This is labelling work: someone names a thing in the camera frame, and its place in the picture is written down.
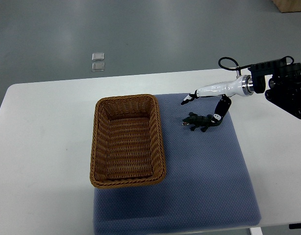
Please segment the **basket rim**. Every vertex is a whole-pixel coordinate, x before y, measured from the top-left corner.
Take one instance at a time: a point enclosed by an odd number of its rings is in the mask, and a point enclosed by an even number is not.
[[[156,120],[156,136],[158,138],[156,141],[156,145],[162,150],[157,155],[157,169],[159,170],[159,174],[154,176],[154,173],[150,177],[145,178],[128,178],[128,179],[106,179],[106,180],[98,180],[95,177],[95,161],[96,161],[96,148],[98,142],[95,142],[97,137],[97,130],[99,126],[98,121],[98,111],[101,105],[104,102],[108,102],[109,100],[128,100],[128,99],[141,99],[141,98],[149,98],[151,102],[155,103],[155,111],[154,118]],[[146,185],[153,185],[161,182],[166,176],[166,163],[165,163],[165,154],[164,154],[164,147],[163,147],[163,137],[162,137],[162,130],[161,130],[161,120],[160,120],[160,113],[159,113],[159,104],[158,100],[154,95],[151,94],[134,94],[134,95],[123,95],[123,96],[111,96],[111,97],[104,97],[100,99],[95,105],[95,114],[94,114],[94,127],[93,127],[93,141],[92,141],[92,152],[91,152],[91,165],[90,165],[90,181],[92,185],[96,188],[122,188],[122,187],[134,187],[134,186],[146,186]]]

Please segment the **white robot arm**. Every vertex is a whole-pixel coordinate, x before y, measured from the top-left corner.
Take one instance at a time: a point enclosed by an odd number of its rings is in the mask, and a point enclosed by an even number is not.
[[[252,86],[252,80],[250,75],[238,75],[237,79],[231,82],[220,82],[211,84],[200,89],[197,89],[194,93],[190,93],[185,97],[181,105],[193,101],[199,97],[210,97],[218,95],[226,95],[231,97],[234,94],[240,96],[249,96],[254,92]]]

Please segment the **white table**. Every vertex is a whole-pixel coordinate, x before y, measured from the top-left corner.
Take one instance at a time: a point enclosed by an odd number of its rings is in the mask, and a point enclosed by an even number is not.
[[[93,233],[89,166],[99,99],[189,93],[235,76],[201,70],[11,86],[0,108],[0,234]],[[262,215],[259,226],[301,222],[301,120],[264,94],[233,96],[229,112]]]

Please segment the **blue mat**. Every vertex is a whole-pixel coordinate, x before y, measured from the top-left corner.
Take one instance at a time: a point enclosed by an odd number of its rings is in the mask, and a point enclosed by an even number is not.
[[[188,94],[156,95],[166,178],[146,187],[95,189],[97,235],[144,235],[255,226],[261,216],[229,113],[205,133],[182,126],[189,112],[213,114],[219,97],[181,106]]]

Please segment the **dark green toy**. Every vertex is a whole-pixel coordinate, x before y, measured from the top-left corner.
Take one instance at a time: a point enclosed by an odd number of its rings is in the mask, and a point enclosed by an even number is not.
[[[198,116],[197,114],[194,114],[192,112],[189,113],[189,116],[183,119],[183,126],[194,124],[195,126],[192,126],[190,128],[191,131],[194,131],[196,128],[203,126],[201,128],[201,131],[205,132],[210,126],[219,126],[223,119],[221,118],[218,122],[212,122],[213,116],[211,114],[208,114],[207,116]]]

